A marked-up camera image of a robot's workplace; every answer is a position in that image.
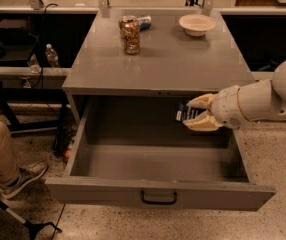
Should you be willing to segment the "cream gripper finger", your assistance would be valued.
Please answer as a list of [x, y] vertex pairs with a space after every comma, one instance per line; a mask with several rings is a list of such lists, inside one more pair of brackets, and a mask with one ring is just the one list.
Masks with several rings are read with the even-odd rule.
[[195, 119], [184, 120], [183, 124], [190, 130], [201, 132], [216, 131], [223, 126], [223, 124], [218, 122], [213, 115], [208, 114], [201, 114]]
[[211, 104], [214, 101], [216, 95], [212, 93], [204, 94], [199, 97], [196, 97], [190, 100], [187, 103], [187, 106], [198, 108], [198, 109], [206, 109], [209, 110], [211, 108]]

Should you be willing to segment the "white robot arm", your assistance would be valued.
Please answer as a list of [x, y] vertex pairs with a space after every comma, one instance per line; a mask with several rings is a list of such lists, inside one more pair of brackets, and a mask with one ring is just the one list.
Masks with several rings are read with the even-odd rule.
[[204, 94], [187, 105], [203, 109], [200, 115], [183, 121], [193, 131], [236, 129], [244, 122], [258, 120], [286, 121], [286, 61], [276, 68], [271, 79]]

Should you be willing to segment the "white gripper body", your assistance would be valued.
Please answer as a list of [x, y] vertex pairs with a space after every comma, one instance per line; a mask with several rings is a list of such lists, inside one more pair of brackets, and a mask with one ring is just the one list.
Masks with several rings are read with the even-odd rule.
[[223, 126], [235, 129], [247, 121], [241, 109], [242, 87], [235, 85], [225, 88], [215, 95], [210, 111]]

